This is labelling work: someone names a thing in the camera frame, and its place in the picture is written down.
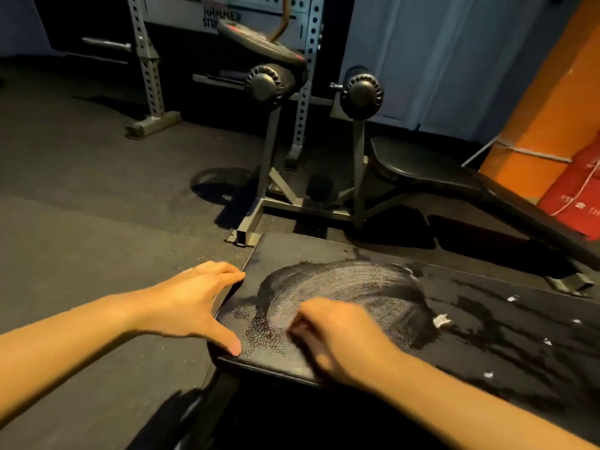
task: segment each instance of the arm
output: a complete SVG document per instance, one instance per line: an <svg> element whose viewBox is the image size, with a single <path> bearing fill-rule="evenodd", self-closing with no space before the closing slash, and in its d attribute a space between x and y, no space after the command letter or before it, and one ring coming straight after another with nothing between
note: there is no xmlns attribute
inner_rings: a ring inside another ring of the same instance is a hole
<svg viewBox="0 0 600 450"><path fill-rule="evenodd" d="M378 395L454 448L597 448L400 351L359 305L309 300L290 332L331 376Z"/></svg>
<svg viewBox="0 0 600 450"><path fill-rule="evenodd" d="M211 305L244 275L228 263L206 262L156 286L104 297L0 335L0 423L142 333L204 337L239 355L241 343L213 318Z"/></svg>

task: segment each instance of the orange wall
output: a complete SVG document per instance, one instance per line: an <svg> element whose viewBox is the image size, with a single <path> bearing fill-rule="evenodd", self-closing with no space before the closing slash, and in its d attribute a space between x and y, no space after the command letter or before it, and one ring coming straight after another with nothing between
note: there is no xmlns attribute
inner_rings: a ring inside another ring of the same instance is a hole
<svg viewBox="0 0 600 450"><path fill-rule="evenodd" d="M500 138L535 152L571 158L600 131L600 0L583 0ZM481 167L530 200L541 197L566 164L494 146Z"/></svg>

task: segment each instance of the black vinyl upholstery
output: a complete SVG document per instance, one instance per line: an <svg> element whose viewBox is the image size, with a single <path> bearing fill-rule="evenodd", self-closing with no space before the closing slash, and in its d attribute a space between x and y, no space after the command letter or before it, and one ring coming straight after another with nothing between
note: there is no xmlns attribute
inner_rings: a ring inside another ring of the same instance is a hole
<svg viewBox="0 0 600 450"><path fill-rule="evenodd" d="M469 201L531 238L600 271L600 256L578 232L489 177L437 152L385 137L371 139L369 165L403 189Z"/></svg>

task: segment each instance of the left hand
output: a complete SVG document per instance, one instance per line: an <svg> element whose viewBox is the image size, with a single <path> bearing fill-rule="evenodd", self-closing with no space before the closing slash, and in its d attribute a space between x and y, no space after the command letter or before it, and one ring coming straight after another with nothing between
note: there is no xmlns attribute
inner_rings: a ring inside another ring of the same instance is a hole
<svg viewBox="0 0 600 450"><path fill-rule="evenodd" d="M206 338L231 355L242 350L234 332L213 317L215 297L244 279L246 273L227 262L208 261L156 286L123 294L136 309L133 331L172 337Z"/></svg>

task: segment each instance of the right hand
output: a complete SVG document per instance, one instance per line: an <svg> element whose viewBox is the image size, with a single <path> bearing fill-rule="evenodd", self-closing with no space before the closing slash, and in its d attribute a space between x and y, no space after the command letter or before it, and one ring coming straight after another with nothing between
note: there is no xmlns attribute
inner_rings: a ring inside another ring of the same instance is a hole
<svg viewBox="0 0 600 450"><path fill-rule="evenodd" d="M334 379L367 390L387 375L392 360L404 355L354 303L326 298L302 302L289 332L306 343L319 367Z"/></svg>

